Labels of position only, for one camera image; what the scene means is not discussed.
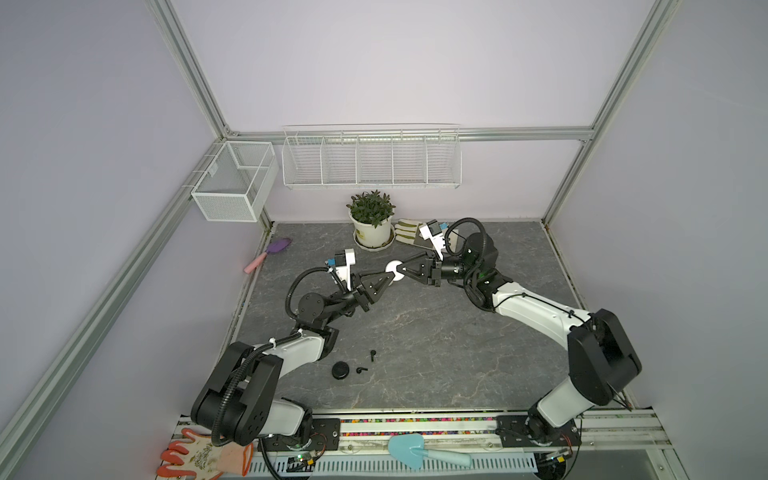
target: white wall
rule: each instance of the white wall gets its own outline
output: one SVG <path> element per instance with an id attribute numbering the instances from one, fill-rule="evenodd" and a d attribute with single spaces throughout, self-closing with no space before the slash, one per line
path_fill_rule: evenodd
<path id="1" fill-rule="evenodd" d="M 235 131 L 589 125 L 653 0 L 174 0 Z"/>
<path id="2" fill-rule="evenodd" d="M 216 363 L 260 239 L 193 205 L 48 424 L 18 480 L 153 478 Z"/>
<path id="3" fill-rule="evenodd" d="M 683 2 L 553 225 L 692 480 L 765 478 L 768 5 Z"/>
<path id="4" fill-rule="evenodd" d="M 542 218 L 579 145 L 568 140 L 465 142 L 459 188 L 382 190 L 392 195 L 395 218 Z M 273 220 L 349 220 L 345 205 L 361 191 L 289 190 L 278 177 L 266 209 Z"/>
<path id="5" fill-rule="evenodd" d="M 0 428 L 212 140 L 143 1 L 0 2 Z"/>

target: potted plant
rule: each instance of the potted plant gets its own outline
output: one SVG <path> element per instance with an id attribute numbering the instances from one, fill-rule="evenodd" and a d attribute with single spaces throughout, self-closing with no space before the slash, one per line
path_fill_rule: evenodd
<path id="1" fill-rule="evenodd" d="M 361 245 L 379 248 L 386 245 L 392 236 L 392 211 L 395 206 L 389 202 L 389 195 L 378 190 L 362 192 L 352 196 L 349 218 L 355 224 L 355 235 Z"/>

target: white disc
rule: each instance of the white disc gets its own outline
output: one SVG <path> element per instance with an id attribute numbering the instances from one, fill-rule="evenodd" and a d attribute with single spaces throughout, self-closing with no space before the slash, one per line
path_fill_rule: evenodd
<path id="1" fill-rule="evenodd" d="M 400 265 L 400 264 L 402 264 L 402 262 L 400 260 L 393 260 L 393 261 L 387 263 L 386 264 L 386 268 L 384 269 L 384 271 L 386 271 L 386 272 L 392 272 L 392 273 L 395 274 L 395 279 L 393 280 L 393 282 L 396 282 L 398 280 L 402 280 L 402 279 L 404 279 L 406 277 L 405 275 L 403 275 L 402 273 L 397 271 L 397 266 Z"/>

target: wire basket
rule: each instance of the wire basket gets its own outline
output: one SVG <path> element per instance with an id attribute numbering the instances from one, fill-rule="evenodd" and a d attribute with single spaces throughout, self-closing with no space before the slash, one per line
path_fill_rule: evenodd
<path id="1" fill-rule="evenodd" d="M 208 220 L 257 222 L 278 165 L 269 142 L 227 141 L 192 190 Z"/>
<path id="2" fill-rule="evenodd" d="M 288 188 L 455 188 L 462 183 L 458 130 L 289 135 L 283 182 Z"/>

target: white mesh basket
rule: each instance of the white mesh basket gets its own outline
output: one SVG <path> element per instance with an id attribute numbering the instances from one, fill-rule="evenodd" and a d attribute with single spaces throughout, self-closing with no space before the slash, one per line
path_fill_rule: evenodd
<path id="1" fill-rule="evenodd" d="M 289 188 L 458 187 L 458 131 L 391 135 L 290 135 L 283 146 Z"/>
<path id="2" fill-rule="evenodd" d="M 192 190 L 208 220 L 257 222 L 277 176 L 269 142 L 227 141 Z"/>

